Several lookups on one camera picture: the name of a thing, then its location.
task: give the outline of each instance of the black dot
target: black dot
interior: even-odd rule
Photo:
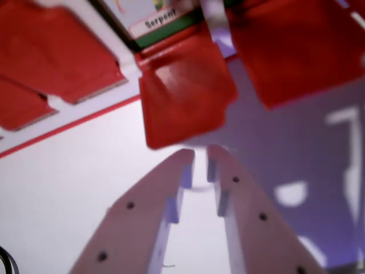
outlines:
[[[306,270],[304,269],[304,267],[303,266],[301,266],[301,265],[299,265],[298,267],[297,267],[297,274],[306,274],[307,272],[306,272]]]
[[[108,254],[105,251],[101,251],[98,255],[98,261],[101,263],[102,261],[105,261],[108,257]]]
[[[128,208],[128,209],[132,209],[133,207],[135,207],[134,202],[129,202],[129,203],[127,204],[127,208]]]
[[[267,220],[267,215],[265,213],[260,213],[260,215],[258,215],[258,217],[263,220],[266,221]]]

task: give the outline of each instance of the white plastic arm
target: white plastic arm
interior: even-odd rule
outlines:
[[[208,146],[208,181],[225,219],[232,274],[324,274],[263,189],[224,148]]]
[[[179,150],[108,210],[72,274],[158,274],[170,223],[179,222],[183,189],[192,186],[194,151]]]

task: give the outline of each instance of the folded red paper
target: folded red paper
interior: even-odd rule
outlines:
[[[143,73],[139,83],[149,147],[223,125],[237,89],[205,23],[147,48],[136,60]]]
[[[249,0],[227,15],[234,46],[267,107],[364,73],[365,31],[333,0]]]

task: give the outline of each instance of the red stripe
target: red stripe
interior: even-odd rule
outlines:
[[[107,108],[105,108],[103,110],[100,110],[100,111],[98,111],[96,113],[93,113],[93,114],[91,114],[89,116],[86,116],[84,118],[81,118],[79,120],[73,121],[72,123],[67,124],[65,126],[56,128],[55,130],[52,130],[50,132],[47,132],[46,134],[40,135],[40,136],[38,136],[38,137],[36,137],[34,139],[31,139],[29,141],[26,141],[25,143],[22,143],[22,144],[20,144],[20,145],[18,145],[16,147],[13,147],[13,148],[11,148],[11,149],[9,149],[7,151],[4,151],[4,152],[0,153],[0,158],[1,157],[5,157],[5,156],[7,156],[7,155],[9,155],[9,154],[11,154],[11,153],[13,153],[15,151],[21,150],[22,148],[25,148],[27,146],[30,146],[30,145],[32,145],[32,144],[34,144],[36,142],[39,142],[39,141],[41,141],[41,140],[43,140],[45,138],[51,137],[51,136],[53,136],[55,134],[58,134],[58,133],[60,133],[62,131],[68,130],[71,127],[75,127],[75,126],[77,126],[77,125],[79,125],[81,123],[84,123],[84,122],[89,121],[89,120],[91,120],[93,118],[99,117],[99,116],[101,116],[103,114],[106,114],[106,113],[108,113],[108,112],[110,112],[112,110],[116,110],[117,108],[123,107],[123,106],[125,106],[127,104],[130,104],[130,103],[132,103],[134,101],[137,101],[137,100],[139,100],[139,95],[134,96],[132,98],[129,98],[129,99],[127,99],[127,100],[125,100],[123,102],[120,102],[118,104],[115,104],[113,106],[107,107]]]

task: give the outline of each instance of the white surface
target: white surface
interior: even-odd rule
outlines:
[[[66,273],[107,208],[178,148],[146,147],[138,101],[0,159],[1,246],[21,273]],[[205,186],[205,154],[197,154],[194,184]],[[163,273],[227,273],[213,191],[186,193],[182,208],[165,258],[177,266]]]
[[[365,80],[267,111],[242,64],[229,67],[241,97],[228,109],[225,127],[184,145],[196,148],[193,185],[208,186],[202,147],[221,144],[239,156],[297,234],[310,239],[319,261],[326,267],[353,262],[363,248],[364,146],[353,142],[356,131],[348,130],[345,119],[328,125],[326,118],[356,108],[362,132]],[[184,146],[148,149],[138,101],[0,159],[0,245],[21,273],[66,273],[107,208]],[[294,208],[278,203],[274,189],[298,180],[307,183],[305,201]],[[356,212],[352,199],[358,201]],[[229,273],[224,223],[216,216],[212,190],[185,194],[164,264],[176,268],[163,274]]]

